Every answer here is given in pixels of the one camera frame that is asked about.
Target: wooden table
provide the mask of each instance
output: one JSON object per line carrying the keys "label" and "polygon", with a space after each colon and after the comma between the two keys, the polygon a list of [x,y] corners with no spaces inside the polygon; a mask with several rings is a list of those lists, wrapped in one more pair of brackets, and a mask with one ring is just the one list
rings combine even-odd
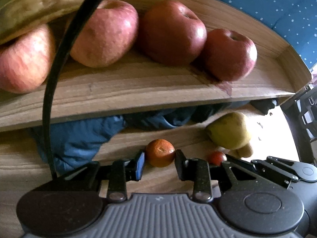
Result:
{"label": "wooden table", "polygon": [[[208,152],[217,147],[209,140],[204,127],[229,111],[216,114],[204,123],[187,124],[173,130],[145,132],[126,129],[104,144],[94,159],[106,165],[118,158],[134,157],[139,149],[157,138],[169,140],[187,157],[205,159]],[[270,110],[266,116],[251,105],[237,111],[245,113],[254,127],[251,140],[254,155],[248,161],[265,159],[268,155],[298,161],[292,134],[279,107]],[[24,193],[49,180],[48,165],[41,161],[35,142],[26,130],[0,133],[0,238],[16,238],[22,234],[15,215],[16,203]],[[141,181],[127,183],[129,193],[190,193],[192,188],[192,182],[178,180],[174,164],[166,168],[146,166]],[[104,196],[106,190],[107,182],[104,182],[100,195]]]}

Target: banana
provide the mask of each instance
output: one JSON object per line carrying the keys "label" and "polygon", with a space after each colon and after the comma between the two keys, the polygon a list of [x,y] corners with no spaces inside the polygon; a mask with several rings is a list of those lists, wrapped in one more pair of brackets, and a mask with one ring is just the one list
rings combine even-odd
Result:
{"label": "banana", "polygon": [[0,0],[0,45],[77,11],[84,0]]}

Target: black circular cap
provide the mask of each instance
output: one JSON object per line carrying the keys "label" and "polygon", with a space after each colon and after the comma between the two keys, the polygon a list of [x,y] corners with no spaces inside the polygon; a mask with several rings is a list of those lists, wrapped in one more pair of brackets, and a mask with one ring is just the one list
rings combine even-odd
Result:
{"label": "black circular cap", "polygon": [[312,176],[314,174],[314,171],[310,167],[304,167],[302,171],[307,176]]}
{"label": "black circular cap", "polygon": [[245,205],[260,214],[271,214],[278,211],[282,205],[281,200],[275,195],[258,192],[247,196],[244,200]]}
{"label": "black circular cap", "polygon": [[304,213],[304,205],[294,193],[272,190],[225,192],[218,204],[219,213],[239,230],[259,235],[275,235],[294,230]]}
{"label": "black circular cap", "polygon": [[84,229],[101,210],[102,199],[93,191],[31,191],[19,200],[16,214],[28,232],[52,237]]}

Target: blue polka dot fabric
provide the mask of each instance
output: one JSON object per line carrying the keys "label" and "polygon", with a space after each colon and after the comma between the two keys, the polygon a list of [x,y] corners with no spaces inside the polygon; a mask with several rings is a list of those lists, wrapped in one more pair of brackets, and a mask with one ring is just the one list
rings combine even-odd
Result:
{"label": "blue polka dot fabric", "polygon": [[317,63],[317,0],[221,0],[289,42],[309,69]]}

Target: black cable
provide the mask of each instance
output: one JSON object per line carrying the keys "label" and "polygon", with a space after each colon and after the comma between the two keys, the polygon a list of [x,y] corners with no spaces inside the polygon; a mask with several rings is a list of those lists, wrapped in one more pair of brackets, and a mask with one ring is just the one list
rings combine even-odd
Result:
{"label": "black cable", "polygon": [[55,59],[50,70],[50,74],[47,79],[47,85],[44,93],[43,101],[43,113],[42,113],[42,123],[43,123],[43,137],[44,137],[44,148],[47,156],[47,160],[50,166],[52,178],[57,178],[56,169],[53,160],[53,153],[51,149],[51,139],[50,139],[50,118],[53,103],[53,96],[57,86],[58,77],[61,70],[66,63],[70,49],[72,48],[78,34],[85,26],[85,23],[94,13],[98,5],[102,0],[84,0],[80,6],[75,17],[71,21],[63,40],[61,41]]}

